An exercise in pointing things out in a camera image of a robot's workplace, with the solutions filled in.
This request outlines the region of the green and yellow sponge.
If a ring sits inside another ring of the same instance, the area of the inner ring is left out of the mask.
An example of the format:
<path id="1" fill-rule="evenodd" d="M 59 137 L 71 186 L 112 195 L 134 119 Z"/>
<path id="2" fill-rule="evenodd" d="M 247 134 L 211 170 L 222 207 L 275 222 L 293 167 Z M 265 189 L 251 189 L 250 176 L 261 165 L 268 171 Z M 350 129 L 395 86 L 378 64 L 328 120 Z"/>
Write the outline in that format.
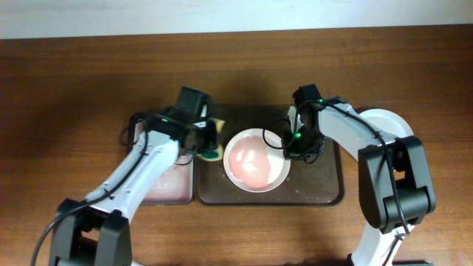
<path id="1" fill-rule="evenodd" d="M 225 121 L 224 120 L 219 120 L 219 119 L 216 119 L 216 118 L 212 118 L 211 120 L 215 123 L 216 130 L 217 130 L 217 137 L 220 137 L 220 133 L 221 133 L 222 128 L 225 124 Z M 197 156 L 200 159 L 202 159 L 204 161 L 207 161 L 207 162 L 216 162 L 216 161 L 221 160 L 223 158 L 224 148 L 222 147 L 222 144 L 220 143 L 219 140 L 217 141 L 217 144 L 218 144 L 218 146 L 217 146 L 216 149 L 207 151 L 207 152 L 202 153 L 202 154 L 198 154 Z"/>

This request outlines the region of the white plate with red stain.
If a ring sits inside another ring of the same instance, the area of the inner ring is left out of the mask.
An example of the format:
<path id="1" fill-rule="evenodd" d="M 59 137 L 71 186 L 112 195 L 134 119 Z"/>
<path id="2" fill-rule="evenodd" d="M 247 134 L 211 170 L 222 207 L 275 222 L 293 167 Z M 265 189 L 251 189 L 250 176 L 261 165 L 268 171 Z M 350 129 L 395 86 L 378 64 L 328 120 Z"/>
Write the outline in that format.
<path id="1" fill-rule="evenodd" d="M 246 129 L 227 143 L 223 165 L 230 181 L 244 191 L 264 193 L 280 186 L 290 171 L 290 161 L 278 148 L 282 139 L 263 129 Z"/>

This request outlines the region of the pale green plate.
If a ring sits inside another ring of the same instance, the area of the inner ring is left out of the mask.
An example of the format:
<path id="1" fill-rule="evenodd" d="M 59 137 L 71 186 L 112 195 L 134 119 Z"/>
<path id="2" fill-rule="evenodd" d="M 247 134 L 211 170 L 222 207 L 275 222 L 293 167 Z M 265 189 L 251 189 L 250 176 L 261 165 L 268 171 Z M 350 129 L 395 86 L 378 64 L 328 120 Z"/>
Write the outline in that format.
<path id="1" fill-rule="evenodd" d="M 408 137 L 414 134 L 410 125 L 399 115 L 386 109 L 368 109 L 360 113 L 379 129 L 398 137 Z"/>

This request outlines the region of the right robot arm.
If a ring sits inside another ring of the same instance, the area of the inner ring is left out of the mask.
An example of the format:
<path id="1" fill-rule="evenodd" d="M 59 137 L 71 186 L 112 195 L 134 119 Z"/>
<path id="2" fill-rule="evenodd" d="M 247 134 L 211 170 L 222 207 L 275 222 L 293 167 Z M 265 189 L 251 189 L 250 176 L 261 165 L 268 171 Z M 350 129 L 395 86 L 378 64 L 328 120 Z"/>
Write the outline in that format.
<path id="1" fill-rule="evenodd" d="M 347 264 L 392 265 L 402 242 L 437 205 L 421 140 L 378 128 L 339 97 L 295 97 L 294 103 L 292 129 L 283 134 L 286 158 L 312 164 L 330 138 L 358 163 L 358 198 L 367 224 Z"/>

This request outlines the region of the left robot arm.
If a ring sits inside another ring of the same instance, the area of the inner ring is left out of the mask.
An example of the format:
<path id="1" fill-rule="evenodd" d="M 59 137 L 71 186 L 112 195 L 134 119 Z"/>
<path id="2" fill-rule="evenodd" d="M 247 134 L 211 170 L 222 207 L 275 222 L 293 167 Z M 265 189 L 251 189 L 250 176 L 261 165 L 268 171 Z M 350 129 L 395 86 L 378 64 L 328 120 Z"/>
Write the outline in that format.
<path id="1" fill-rule="evenodd" d="M 217 146 L 208 105 L 137 113 L 129 153 L 82 201 L 64 200 L 48 227 L 50 265 L 134 265 L 130 224 L 152 186 L 181 155 Z"/>

